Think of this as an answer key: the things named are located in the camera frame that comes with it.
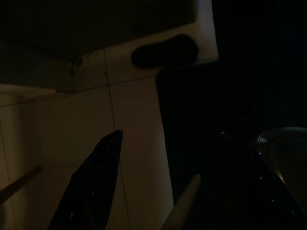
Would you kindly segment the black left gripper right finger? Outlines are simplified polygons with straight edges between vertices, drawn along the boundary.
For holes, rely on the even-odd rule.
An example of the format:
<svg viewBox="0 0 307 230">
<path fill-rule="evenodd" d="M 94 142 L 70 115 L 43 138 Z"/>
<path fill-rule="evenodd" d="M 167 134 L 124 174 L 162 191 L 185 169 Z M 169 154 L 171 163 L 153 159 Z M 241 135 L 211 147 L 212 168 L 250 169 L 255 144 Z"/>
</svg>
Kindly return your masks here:
<svg viewBox="0 0 307 230">
<path fill-rule="evenodd" d="M 222 132 L 213 156 L 198 230 L 307 230 L 307 215 L 261 152 Z"/>
</svg>

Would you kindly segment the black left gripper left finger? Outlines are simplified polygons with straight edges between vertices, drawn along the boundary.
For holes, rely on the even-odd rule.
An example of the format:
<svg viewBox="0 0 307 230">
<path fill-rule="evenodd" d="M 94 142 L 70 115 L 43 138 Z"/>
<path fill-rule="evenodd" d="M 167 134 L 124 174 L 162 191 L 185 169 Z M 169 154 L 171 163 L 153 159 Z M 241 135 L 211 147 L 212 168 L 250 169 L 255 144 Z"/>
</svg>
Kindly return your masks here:
<svg viewBox="0 0 307 230">
<path fill-rule="evenodd" d="M 117 183 L 123 131 L 103 137 L 73 173 L 47 230 L 104 230 Z"/>
</svg>

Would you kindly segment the white mat edging strip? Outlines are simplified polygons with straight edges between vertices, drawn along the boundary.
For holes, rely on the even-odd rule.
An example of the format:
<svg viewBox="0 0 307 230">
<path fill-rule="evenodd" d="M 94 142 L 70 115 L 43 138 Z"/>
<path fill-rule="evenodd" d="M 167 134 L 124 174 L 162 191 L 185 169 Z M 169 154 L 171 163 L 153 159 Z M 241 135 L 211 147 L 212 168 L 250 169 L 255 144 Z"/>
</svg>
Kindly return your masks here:
<svg viewBox="0 0 307 230">
<path fill-rule="evenodd" d="M 201 177 L 196 174 L 181 194 L 179 200 L 164 221 L 160 230 L 183 230 L 195 196 L 201 184 Z"/>
</svg>

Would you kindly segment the black slipper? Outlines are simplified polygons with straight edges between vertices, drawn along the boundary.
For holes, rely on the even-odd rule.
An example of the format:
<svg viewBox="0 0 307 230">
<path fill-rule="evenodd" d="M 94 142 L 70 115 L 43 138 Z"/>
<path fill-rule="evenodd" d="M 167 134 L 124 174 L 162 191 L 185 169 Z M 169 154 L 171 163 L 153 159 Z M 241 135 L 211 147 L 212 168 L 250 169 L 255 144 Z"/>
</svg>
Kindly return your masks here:
<svg viewBox="0 0 307 230">
<path fill-rule="evenodd" d="M 180 67 L 195 63 L 198 53 L 199 48 L 194 39 L 179 34 L 135 49 L 131 54 L 131 61 L 140 69 Z"/>
</svg>

